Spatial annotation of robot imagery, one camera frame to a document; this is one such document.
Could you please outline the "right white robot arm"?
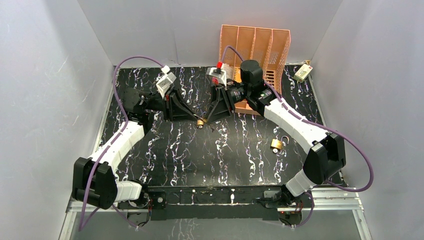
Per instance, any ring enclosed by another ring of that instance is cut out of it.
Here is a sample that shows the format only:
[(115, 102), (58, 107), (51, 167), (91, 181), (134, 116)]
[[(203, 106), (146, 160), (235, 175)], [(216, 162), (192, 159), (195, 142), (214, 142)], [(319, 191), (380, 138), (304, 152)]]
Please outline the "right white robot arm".
[(206, 71), (211, 82), (210, 105), (205, 122), (212, 124), (235, 112), (235, 104), (247, 101), (250, 108), (287, 132), (306, 152), (302, 169), (284, 183), (273, 195), (264, 195), (257, 203), (268, 207), (295, 207), (302, 195), (322, 185), (346, 165), (345, 140), (333, 130), (309, 123), (296, 112), (263, 78), (263, 69), (256, 60), (244, 60), (240, 65), (240, 82), (231, 81), (223, 63)]

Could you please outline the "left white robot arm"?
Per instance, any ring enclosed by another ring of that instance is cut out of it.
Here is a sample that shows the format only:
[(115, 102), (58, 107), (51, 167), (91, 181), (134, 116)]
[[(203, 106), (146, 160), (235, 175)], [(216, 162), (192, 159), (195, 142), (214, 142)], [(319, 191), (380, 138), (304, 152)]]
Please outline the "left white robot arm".
[(130, 201), (137, 208), (149, 203), (149, 194), (136, 180), (116, 180), (115, 173), (128, 152), (152, 128), (154, 112), (163, 112), (170, 122), (195, 122), (198, 116), (182, 97), (181, 89), (172, 86), (164, 95), (127, 88), (122, 99), (128, 117), (119, 130), (95, 153), (79, 157), (73, 166), (71, 196), (85, 204), (108, 209), (114, 203)]

